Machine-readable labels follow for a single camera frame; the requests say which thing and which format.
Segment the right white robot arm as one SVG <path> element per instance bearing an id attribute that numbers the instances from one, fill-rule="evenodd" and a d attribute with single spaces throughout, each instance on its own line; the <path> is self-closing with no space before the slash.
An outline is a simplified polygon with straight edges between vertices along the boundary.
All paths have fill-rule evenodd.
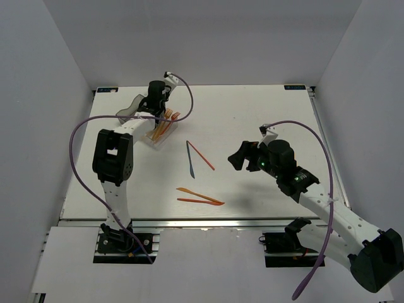
<path id="1" fill-rule="evenodd" d="M 243 141 L 228 161 L 235 170 L 263 171 L 274 177 L 283 194 L 329 224 L 332 233 L 298 218 L 285 229 L 286 246 L 294 252 L 308 247 L 346 267 L 355 281 L 371 293 L 379 292 L 403 271 L 403 241 L 394 229 L 382 230 L 360 218 L 326 194 L 319 179 L 297 165 L 294 150 L 285 140 Z"/>

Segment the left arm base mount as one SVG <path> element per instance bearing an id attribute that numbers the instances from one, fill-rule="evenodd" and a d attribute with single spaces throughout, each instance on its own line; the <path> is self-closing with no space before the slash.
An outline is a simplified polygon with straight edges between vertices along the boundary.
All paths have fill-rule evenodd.
<path id="1" fill-rule="evenodd" d="M 102 224 L 93 255 L 95 264 L 146 264 L 151 265 L 157 258 L 160 232 L 153 229 L 133 230 L 128 227 L 141 242 L 139 243 L 125 231 L 115 231 Z"/>

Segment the red plastic chopstick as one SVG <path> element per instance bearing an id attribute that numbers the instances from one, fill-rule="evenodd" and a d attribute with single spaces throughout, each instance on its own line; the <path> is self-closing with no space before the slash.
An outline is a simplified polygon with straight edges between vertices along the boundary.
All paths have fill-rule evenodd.
<path id="1" fill-rule="evenodd" d="M 203 159 L 203 161 L 210 167 L 211 170 L 215 170 L 210 161 L 189 140 L 187 140 L 186 143 Z"/>

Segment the orange plastic fork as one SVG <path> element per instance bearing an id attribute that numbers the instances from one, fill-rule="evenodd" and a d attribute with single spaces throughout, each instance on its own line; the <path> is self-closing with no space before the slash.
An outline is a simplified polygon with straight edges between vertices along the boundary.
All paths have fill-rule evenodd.
<path id="1" fill-rule="evenodd" d="M 163 131 L 163 127 L 164 127 L 166 121 L 170 119 L 170 117 L 171 117 L 172 114 L 173 114 L 173 110 L 172 110 L 172 109 L 167 109 L 167 110 L 165 111 L 165 115 L 164 115 L 165 121 L 160 121 L 160 122 L 159 122 L 159 124 L 158 124 L 158 126 L 157 126 L 157 128 L 156 128 L 156 130 L 155 130 L 155 132 L 154 132 L 154 134 L 153 134 L 153 136 L 151 137 L 151 139 L 152 139 L 153 141 L 156 141 L 156 140 L 158 139 L 158 137 L 160 136 L 160 133 Z"/>

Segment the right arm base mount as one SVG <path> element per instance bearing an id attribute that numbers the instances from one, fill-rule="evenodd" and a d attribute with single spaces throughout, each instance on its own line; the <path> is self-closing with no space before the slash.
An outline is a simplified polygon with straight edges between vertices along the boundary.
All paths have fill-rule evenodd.
<path id="1" fill-rule="evenodd" d="M 265 232 L 258 241 L 264 246 L 267 268 L 310 268 L 318 258 L 318 252 L 302 246 L 297 234 L 302 227 L 311 225 L 306 218 L 296 218 L 283 232 Z"/>

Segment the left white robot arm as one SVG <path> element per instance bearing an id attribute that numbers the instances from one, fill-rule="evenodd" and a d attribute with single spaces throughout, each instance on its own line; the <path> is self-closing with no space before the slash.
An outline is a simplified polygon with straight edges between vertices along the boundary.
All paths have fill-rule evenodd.
<path id="1" fill-rule="evenodd" d="M 113 130 L 98 132 L 92 169 L 97 174 L 109 205 L 107 219 L 101 225 L 103 233 L 112 237 L 112 245 L 120 252 L 133 246 L 133 236 L 126 232 L 131 225 L 128 211 L 127 180 L 133 169 L 134 144 L 159 124 L 153 118 L 163 118 L 165 103 L 177 86 L 169 80 L 154 80 L 147 95 L 137 95 L 131 105 L 117 112 L 121 125 Z"/>

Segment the red plastic fork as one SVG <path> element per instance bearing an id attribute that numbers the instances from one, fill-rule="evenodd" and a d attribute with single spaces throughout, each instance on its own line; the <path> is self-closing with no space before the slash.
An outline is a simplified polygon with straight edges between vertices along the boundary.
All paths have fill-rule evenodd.
<path id="1" fill-rule="evenodd" d="M 181 114 L 180 112 L 175 112 L 175 113 L 173 113 L 173 114 L 171 115 L 171 117 L 170 117 L 170 122 L 168 122 L 168 123 L 164 126 L 162 132 L 160 133 L 160 136 L 162 136 L 165 132 L 167 132 L 168 128 L 171 127 L 172 123 L 173 123 L 175 120 L 177 120 L 177 119 L 179 118 L 180 114 Z"/>

